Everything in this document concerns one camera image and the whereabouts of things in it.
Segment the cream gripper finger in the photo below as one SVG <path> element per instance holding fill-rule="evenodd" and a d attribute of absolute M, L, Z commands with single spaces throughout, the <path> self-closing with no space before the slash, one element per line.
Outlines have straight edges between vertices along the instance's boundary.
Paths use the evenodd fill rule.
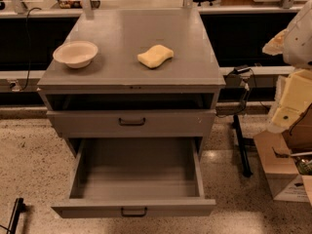
<path fill-rule="evenodd" d="M 270 56 L 280 55 L 284 51 L 284 39 L 287 30 L 283 29 L 278 34 L 276 34 L 268 43 L 262 48 L 264 54 Z"/>
<path fill-rule="evenodd" d="M 269 111 L 267 130 L 279 134 L 288 130 L 312 103 L 312 71 L 298 69 L 288 77 L 280 76 L 275 102 Z"/>

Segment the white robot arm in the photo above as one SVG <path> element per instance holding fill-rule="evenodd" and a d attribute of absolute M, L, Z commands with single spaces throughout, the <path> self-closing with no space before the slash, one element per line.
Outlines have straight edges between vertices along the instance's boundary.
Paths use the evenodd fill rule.
<path fill-rule="evenodd" d="M 271 56 L 283 55 L 294 67 L 285 79 L 285 87 L 276 99 L 277 107 L 267 127 L 271 133 L 288 130 L 312 104 L 312 1 L 308 1 L 262 51 Z"/>

